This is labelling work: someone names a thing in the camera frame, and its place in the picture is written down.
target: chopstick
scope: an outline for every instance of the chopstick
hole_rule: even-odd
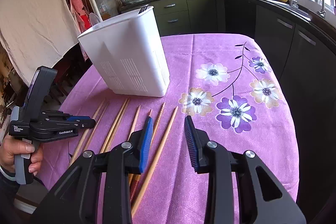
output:
[[[128,106],[129,101],[130,101],[130,100],[127,99],[127,102],[126,102],[126,104],[125,104],[123,110],[122,110],[121,113],[120,113],[119,119],[118,119],[117,123],[115,124],[115,127],[114,127],[113,130],[112,130],[110,139],[109,139],[109,141],[108,141],[108,143],[107,143],[107,146],[105,147],[104,152],[108,152],[108,151],[110,151],[111,144],[112,144],[112,141],[113,141],[113,139],[114,139],[115,132],[118,130],[118,127],[119,127],[119,125],[120,125],[121,119],[123,118],[123,115],[124,115],[124,113],[125,113],[125,111],[126,111],[126,108],[127,108],[127,106]]]
[[[139,117],[140,108],[141,108],[141,105],[138,106],[138,109],[137,109],[137,111],[135,113],[133,124],[131,126],[131,130],[129,131],[129,135],[128,135],[128,139],[127,140],[130,139],[132,133],[134,132],[135,125],[137,124],[137,120],[138,120],[138,117]],[[131,185],[133,176],[134,176],[134,174],[128,174],[128,183],[129,183],[129,185]]]
[[[110,137],[111,137],[111,134],[112,134],[112,132],[113,132],[113,130],[114,130],[114,128],[115,128],[115,126],[116,126],[116,124],[117,124],[117,122],[118,122],[118,119],[119,119],[119,117],[120,117],[120,115],[121,115],[121,112],[122,112],[123,109],[125,108],[125,105],[126,105],[127,102],[128,102],[128,98],[125,99],[123,105],[121,106],[121,108],[120,108],[120,110],[119,110],[119,112],[118,112],[118,114],[117,114],[117,116],[116,116],[116,118],[115,118],[115,120],[114,120],[114,122],[113,122],[111,128],[110,128],[110,131],[109,131],[109,133],[108,133],[107,136],[106,136],[106,139],[105,139],[105,141],[104,141],[104,143],[103,143],[103,146],[101,147],[99,153],[104,153],[105,148],[106,148],[106,146],[107,146],[107,144],[108,144],[108,142],[109,142],[109,139],[110,139]]]
[[[141,105],[138,106],[138,109],[135,113],[135,116],[134,116],[134,120],[133,120],[133,123],[132,123],[132,126],[131,126],[131,130],[129,131],[129,135],[128,135],[128,139],[130,139],[132,133],[134,132],[134,129],[135,129],[135,125],[137,124],[137,120],[138,120],[138,117],[139,117],[139,112],[140,112],[140,108],[141,108]]]
[[[138,15],[141,14],[142,12],[146,11],[148,6],[149,6],[149,5],[146,4],[144,7],[141,7],[141,9],[140,9]]]
[[[153,135],[152,135],[152,140],[151,140],[151,146],[152,146],[152,142],[153,142],[153,139],[154,139],[154,135],[159,127],[159,122],[160,122],[160,119],[161,119],[161,116],[162,116],[162,113],[163,113],[163,109],[165,107],[165,104],[166,102],[164,102],[161,106],[161,109],[160,109],[160,112],[156,118],[156,121],[155,121],[155,124],[154,124],[154,128],[153,128]],[[131,186],[130,188],[130,200],[132,201],[133,198],[134,198],[134,195],[135,195],[135,192],[137,191],[137,188],[138,188],[138,185],[139,185],[139,182],[140,182],[140,178],[141,178],[141,175],[136,175],[135,178],[134,178],[134,182],[132,183],[132,179],[129,179],[128,182]]]
[[[101,113],[101,115],[100,115],[100,117],[99,117],[99,119],[98,119],[98,121],[97,121],[97,123],[96,123],[96,126],[94,127],[94,129],[93,129],[93,131],[92,131],[92,133],[91,133],[91,135],[90,135],[90,137],[89,137],[89,139],[88,139],[88,141],[87,141],[87,143],[86,143],[86,145],[85,145],[85,147],[84,147],[84,151],[85,151],[85,150],[88,150],[89,145],[90,145],[90,143],[91,143],[91,141],[92,141],[92,139],[93,139],[93,135],[94,135],[94,133],[95,133],[95,131],[96,131],[96,129],[97,129],[97,126],[98,126],[100,120],[102,119],[102,117],[103,117],[103,115],[104,115],[104,113],[105,113],[105,110],[107,109],[107,107],[108,107],[109,105],[110,105],[110,102],[107,102],[106,106],[104,107],[104,109],[103,109],[103,111],[102,111],[102,113]]]
[[[97,117],[97,115],[98,115],[98,113],[99,113],[99,111],[100,111],[100,109],[101,109],[103,103],[105,102],[105,100],[106,100],[106,98],[104,98],[104,100],[101,102],[101,104],[100,104],[99,107],[97,108],[96,112],[94,113],[92,119],[95,119],[95,118]],[[81,139],[79,140],[79,143],[78,143],[77,146],[76,146],[75,152],[73,152],[73,156],[72,156],[72,158],[71,158],[71,160],[70,160],[69,167],[70,167],[70,166],[75,162],[75,160],[78,158],[79,153],[81,152],[82,145],[83,145],[83,143],[84,143],[84,141],[85,141],[85,139],[86,139],[86,136],[88,135],[89,131],[90,131],[90,128],[85,129],[85,131],[84,131],[84,133],[83,133]]]
[[[147,189],[147,187],[148,187],[148,185],[149,185],[149,182],[150,182],[150,180],[151,180],[151,178],[152,178],[152,175],[153,175],[153,173],[154,173],[155,167],[156,167],[156,165],[157,165],[157,163],[158,163],[158,161],[159,161],[161,152],[162,152],[162,150],[163,150],[163,148],[164,148],[164,146],[165,146],[166,140],[167,140],[167,138],[168,138],[168,134],[169,134],[170,129],[171,129],[172,125],[173,125],[173,122],[174,122],[174,119],[175,119],[175,116],[176,116],[176,113],[177,113],[178,108],[179,108],[178,106],[175,107],[175,110],[174,110],[174,112],[173,112],[173,114],[172,114],[172,116],[171,116],[171,118],[170,118],[169,124],[168,124],[168,126],[167,126],[166,132],[164,133],[164,135],[163,135],[163,137],[162,137],[160,146],[159,146],[159,148],[158,148],[157,151],[156,151],[154,160],[153,160],[153,162],[152,162],[152,164],[151,164],[151,166],[150,166],[150,168],[149,168],[149,171],[148,171],[148,173],[147,173],[147,175],[146,175],[146,178],[145,178],[145,180],[144,180],[144,182],[143,182],[143,185],[142,185],[142,187],[141,187],[141,189],[140,189],[140,191],[139,191],[138,196],[136,197],[134,203],[133,203],[132,206],[131,206],[132,216],[135,215],[135,213],[136,213],[136,211],[137,211],[137,209],[138,209],[138,207],[139,207],[139,205],[140,205],[140,202],[141,202],[141,200],[142,200],[142,197],[143,197],[143,195],[145,194],[145,191],[146,191],[146,189]]]

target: sink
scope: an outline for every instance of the sink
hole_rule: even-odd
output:
[[[297,13],[298,15],[300,15],[301,17],[304,17],[305,20],[310,21],[309,15],[306,12],[304,12],[304,11],[298,9],[298,8],[291,7],[288,4],[286,4],[286,3],[282,3],[282,2],[279,2],[279,1],[275,1],[275,0],[266,0],[266,1],[272,2],[272,3],[274,3],[276,5],[279,5],[279,6],[283,7],[283,8],[285,8],[285,9],[291,10],[291,11]]]

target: finger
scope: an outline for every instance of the finger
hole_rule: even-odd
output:
[[[29,173],[39,172],[40,169],[41,169],[41,162],[36,162],[34,164],[29,165],[28,167]]]
[[[34,164],[36,162],[42,161],[43,159],[43,149],[42,146],[40,145],[40,147],[38,148],[37,151],[35,151],[32,155],[31,155],[31,163]]]
[[[6,141],[3,143],[3,146],[8,156],[30,154],[35,151],[34,145],[21,140],[16,140],[14,138],[6,139]]]

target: white appliance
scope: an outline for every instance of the white appliance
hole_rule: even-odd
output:
[[[139,11],[99,22],[78,40],[115,93],[162,97],[170,80],[153,6]]]

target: flower print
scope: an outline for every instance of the flower print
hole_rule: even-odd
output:
[[[220,110],[216,119],[221,122],[222,128],[233,127],[236,133],[250,131],[250,122],[257,119],[254,114],[255,108],[247,103],[246,98],[241,98],[238,95],[234,95],[232,99],[223,97],[216,106]]]
[[[210,104],[214,102],[210,92],[201,88],[191,88],[189,93],[182,93],[179,103],[183,105],[182,112],[193,117],[196,113],[205,116],[212,111]]]
[[[254,80],[250,86],[253,88],[250,94],[257,103],[264,102],[268,108],[279,106],[279,99],[282,99],[282,94],[273,81],[267,79]]]
[[[266,62],[266,60],[259,56],[252,57],[252,60],[249,60],[249,66],[254,68],[255,72],[260,72],[262,74],[266,71],[272,72],[270,65]]]
[[[201,69],[196,70],[196,78],[204,79],[206,83],[212,85],[218,85],[218,82],[227,82],[230,75],[227,72],[227,68],[223,67],[221,63],[217,64],[202,64]]]

